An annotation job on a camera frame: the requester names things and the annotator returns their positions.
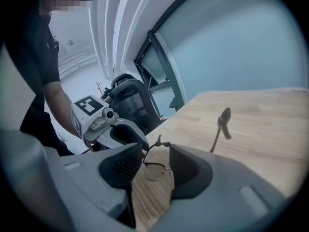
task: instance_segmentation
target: chair backrest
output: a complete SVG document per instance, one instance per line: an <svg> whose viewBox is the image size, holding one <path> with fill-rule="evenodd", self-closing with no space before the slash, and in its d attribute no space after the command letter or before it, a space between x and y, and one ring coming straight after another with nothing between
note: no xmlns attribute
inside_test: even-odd
<svg viewBox="0 0 309 232"><path fill-rule="evenodd" d="M109 93L110 108L120 117L133 121L147 135L162 123L145 85L136 79L126 80Z"/></svg>
<svg viewBox="0 0 309 232"><path fill-rule="evenodd" d="M120 84L122 84L123 82L130 80L130 79L135 79L135 77L127 73L121 74L112 81L111 88L115 88L119 86Z"/></svg>

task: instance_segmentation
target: man's hand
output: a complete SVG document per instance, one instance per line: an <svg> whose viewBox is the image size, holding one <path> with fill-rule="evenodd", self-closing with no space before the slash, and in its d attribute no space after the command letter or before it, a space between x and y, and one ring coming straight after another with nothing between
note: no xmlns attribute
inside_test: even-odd
<svg viewBox="0 0 309 232"><path fill-rule="evenodd" d="M69 133L80 137L71 119L71 100L63 91L60 82L52 82L43 86L47 105L58 123Z"/></svg>

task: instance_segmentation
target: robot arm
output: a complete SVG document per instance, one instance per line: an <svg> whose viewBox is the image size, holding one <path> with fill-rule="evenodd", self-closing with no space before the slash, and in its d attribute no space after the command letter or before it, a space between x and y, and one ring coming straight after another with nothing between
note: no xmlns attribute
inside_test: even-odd
<svg viewBox="0 0 309 232"><path fill-rule="evenodd" d="M133 231L131 181L143 158L141 144L59 157L27 134L0 131L0 140L8 183L43 222L62 231ZM235 160L170 145L169 164L171 205L151 231L253 231L284 205L275 188Z"/></svg>
<svg viewBox="0 0 309 232"><path fill-rule="evenodd" d="M130 143L141 143L144 150L149 145L144 133L132 121L119 118L109 104L86 96L71 104L72 121L81 139L90 150L98 143L101 149L116 148Z"/></svg>

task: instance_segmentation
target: black shirt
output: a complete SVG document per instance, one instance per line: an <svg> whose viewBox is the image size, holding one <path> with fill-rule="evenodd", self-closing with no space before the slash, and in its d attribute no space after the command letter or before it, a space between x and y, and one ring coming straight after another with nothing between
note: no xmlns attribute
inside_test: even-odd
<svg viewBox="0 0 309 232"><path fill-rule="evenodd" d="M14 20L14 31L5 38L16 68L36 95L20 130L35 136L44 146L55 148L61 156L71 155L65 143L58 139L49 114L44 112L43 86L60 81L59 45L48 27L51 17L39 15L39 0L34 0L24 11Z"/></svg>

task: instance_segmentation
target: table surface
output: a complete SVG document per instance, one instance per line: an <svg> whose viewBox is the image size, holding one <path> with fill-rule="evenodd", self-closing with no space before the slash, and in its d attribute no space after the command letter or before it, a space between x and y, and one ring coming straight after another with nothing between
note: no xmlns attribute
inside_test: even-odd
<svg viewBox="0 0 309 232"><path fill-rule="evenodd" d="M228 128L220 134L214 154L238 160L285 196L295 193L306 173L309 145L309 93L301 89L205 92L147 135L157 141L209 151L217 120L231 108ZM154 147L146 161L169 165L169 149ZM156 182L144 177L145 166L133 180L133 208L138 231L147 231L169 208L173 182L168 173Z"/></svg>

